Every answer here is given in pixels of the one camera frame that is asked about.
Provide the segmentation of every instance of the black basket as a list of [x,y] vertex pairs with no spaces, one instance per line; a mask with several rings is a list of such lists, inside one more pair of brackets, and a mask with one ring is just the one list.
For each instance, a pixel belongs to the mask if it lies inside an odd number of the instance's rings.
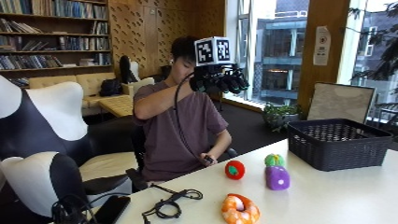
[[316,119],[287,124],[288,150],[314,169],[380,166],[391,134],[348,119]]

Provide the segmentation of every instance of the glass window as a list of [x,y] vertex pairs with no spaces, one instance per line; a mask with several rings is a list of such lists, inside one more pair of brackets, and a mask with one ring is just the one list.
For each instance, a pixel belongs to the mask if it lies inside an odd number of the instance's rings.
[[250,88],[224,97],[258,104],[295,104],[310,0],[251,1],[251,6],[248,0],[239,1],[248,10],[238,15],[236,41],[239,67],[246,68]]
[[[364,9],[366,13],[363,16],[360,37],[358,41],[358,50],[355,63],[352,68],[352,73],[367,72],[368,70],[376,70],[380,65],[380,56],[388,45],[388,39],[394,38],[396,35],[388,33],[383,37],[383,41],[379,44],[370,43],[370,38],[376,34],[388,30],[394,24],[396,24],[396,17],[388,17],[386,12],[386,3],[395,1],[380,1],[368,0],[367,7]],[[391,71],[384,78],[375,77],[355,77],[350,80],[350,84],[354,86],[364,86],[375,88],[376,93],[376,103],[396,103],[396,94],[392,94],[392,90],[398,87],[398,76],[396,71]],[[378,117],[374,108],[370,109],[370,116]],[[384,114],[382,119],[388,119],[390,114]]]

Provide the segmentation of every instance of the poster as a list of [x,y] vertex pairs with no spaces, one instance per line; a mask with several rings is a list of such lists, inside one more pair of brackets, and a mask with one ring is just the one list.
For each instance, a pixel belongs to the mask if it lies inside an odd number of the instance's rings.
[[326,26],[318,26],[315,28],[314,41],[312,65],[326,66],[331,47],[331,34]]

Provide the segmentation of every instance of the wooden wall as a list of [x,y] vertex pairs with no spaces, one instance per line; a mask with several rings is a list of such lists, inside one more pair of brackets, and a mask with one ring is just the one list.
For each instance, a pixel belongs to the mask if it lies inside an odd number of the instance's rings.
[[224,0],[109,0],[115,73],[122,55],[138,62],[139,77],[161,72],[170,45],[182,35],[223,35]]
[[[316,81],[331,83],[336,81],[344,35],[342,32],[342,27],[346,27],[348,6],[350,1],[347,0],[310,1],[296,99],[304,114],[307,114],[310,108],[314,83]],[[316,26],[327,26],[327,29],[331,33],[331,48],[326,66],[312,65]]]

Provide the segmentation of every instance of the man's hand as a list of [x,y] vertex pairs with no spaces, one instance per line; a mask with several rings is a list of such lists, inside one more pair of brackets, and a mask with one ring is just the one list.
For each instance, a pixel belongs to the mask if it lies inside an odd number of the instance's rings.
[[199,158],[201,158],[201,163],[204,165],[204,166],[210,166],[210,165],[214,165],[218,163],[215,157],[207,153],[201,153],[199,154]]

